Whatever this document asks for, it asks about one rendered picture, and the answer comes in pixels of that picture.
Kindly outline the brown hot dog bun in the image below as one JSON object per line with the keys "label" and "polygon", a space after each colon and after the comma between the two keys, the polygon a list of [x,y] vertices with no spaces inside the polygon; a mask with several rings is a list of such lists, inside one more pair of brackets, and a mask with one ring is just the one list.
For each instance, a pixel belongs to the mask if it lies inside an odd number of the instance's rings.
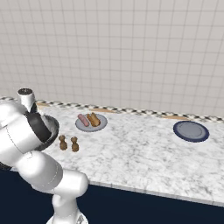
{"label": "brown hot dog bun", "polygon": [[95,113],[87,114],[87,119],[90,121],[93,127],[97,127],[101,124],[101,121],[97,118]]}

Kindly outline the grey plate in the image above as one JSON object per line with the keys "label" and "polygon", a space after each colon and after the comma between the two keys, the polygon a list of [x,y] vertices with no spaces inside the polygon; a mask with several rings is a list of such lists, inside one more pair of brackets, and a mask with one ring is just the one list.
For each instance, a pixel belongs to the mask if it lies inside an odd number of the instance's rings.
{"label": "grey plate", "polygon": [[99,130],[102,130],[104,129],[107,124],[108,124],[108,120],[107,118],[104,116],[104,115],[100,115],[100,114],[97,114],[96,115],[97,118],[100,120],[100,125],[97,126],[97,127],[94,127],[92,124],[89,124],[87,127],[81,122],[80,119],[77,119],[76,122],[75,122],[75,126],[79,129],[79,130],[82,130],[84,132],[96,132],[96,131],[99,131]]}

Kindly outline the pink sausage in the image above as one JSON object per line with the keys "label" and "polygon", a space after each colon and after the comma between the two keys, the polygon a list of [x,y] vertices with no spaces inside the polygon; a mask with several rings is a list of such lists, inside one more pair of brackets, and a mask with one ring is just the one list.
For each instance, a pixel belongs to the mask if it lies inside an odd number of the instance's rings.
{"label": "pink sausage", "polygon": [[83,114],[78,114],[78,118],[80,119],[80,121],[83,123],[83,125],[85,127],[89,126],[89,121],[87,120],[87,118]]}

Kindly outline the dark grey bowl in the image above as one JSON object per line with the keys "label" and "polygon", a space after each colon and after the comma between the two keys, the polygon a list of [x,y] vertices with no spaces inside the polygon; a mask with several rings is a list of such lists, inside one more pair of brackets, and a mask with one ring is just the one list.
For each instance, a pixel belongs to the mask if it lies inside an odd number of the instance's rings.
{"label": "dark grey bowl", "polygon": [[41,118],[46,127],[51,131],[51,136],[45,143],[42,143],[39,147],[36,147],[35,151],[43,151],[48,148],[57,138],[60,129],[60,125],[54,117],[49,115],[42,115]]}

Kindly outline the blue rimmed plate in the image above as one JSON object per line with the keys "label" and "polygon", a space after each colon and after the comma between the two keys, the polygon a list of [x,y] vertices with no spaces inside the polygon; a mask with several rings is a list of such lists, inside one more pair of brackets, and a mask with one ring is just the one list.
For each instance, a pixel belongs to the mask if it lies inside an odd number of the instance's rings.
{"label": "blue rimmed plate", "polygon": [[209,138],[208,129],[200,123],[192,121],[180,121],[173,125],[173,132],[181,139],[199,143]]}

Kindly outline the brown wooden shaker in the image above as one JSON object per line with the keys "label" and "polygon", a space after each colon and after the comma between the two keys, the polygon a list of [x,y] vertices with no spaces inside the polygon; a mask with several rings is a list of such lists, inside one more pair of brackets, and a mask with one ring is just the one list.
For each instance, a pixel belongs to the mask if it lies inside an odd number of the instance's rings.
{"label": "brown wooden shaker", "polygon": [[79,145],[77,144],[78,138],[76,136],[71,137],[71,142],[72,142],[72,151],[77,152],[79,151]]}
{"label": "brown wooden shaker", "polygon": [[59,136],[59,147],[65,151],[67,149],[67,143],[65,141],[66,137],[64,135]]}

